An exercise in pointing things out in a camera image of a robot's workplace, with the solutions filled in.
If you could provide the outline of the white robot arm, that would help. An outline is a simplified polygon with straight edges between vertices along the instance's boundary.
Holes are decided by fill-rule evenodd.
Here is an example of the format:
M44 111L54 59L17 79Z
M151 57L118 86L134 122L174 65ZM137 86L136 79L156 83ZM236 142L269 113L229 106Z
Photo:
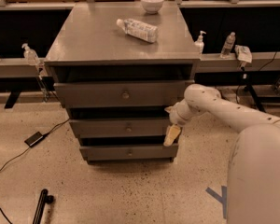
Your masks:
M166 111L167 147L204 112L238 132L228 164L227 224L280 224L280 117L224 100L200 84L188 86L184 99Z

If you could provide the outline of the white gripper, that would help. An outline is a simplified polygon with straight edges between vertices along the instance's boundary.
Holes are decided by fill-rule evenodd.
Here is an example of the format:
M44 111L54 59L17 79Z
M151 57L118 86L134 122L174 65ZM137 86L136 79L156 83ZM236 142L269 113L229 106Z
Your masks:
M193 112L186 100L177 102L173 106L167 106L164 110L169 113L169 120L173 123L167 127L163 142L166 147L169 147L181 133L179 126L184 126L192 118Z

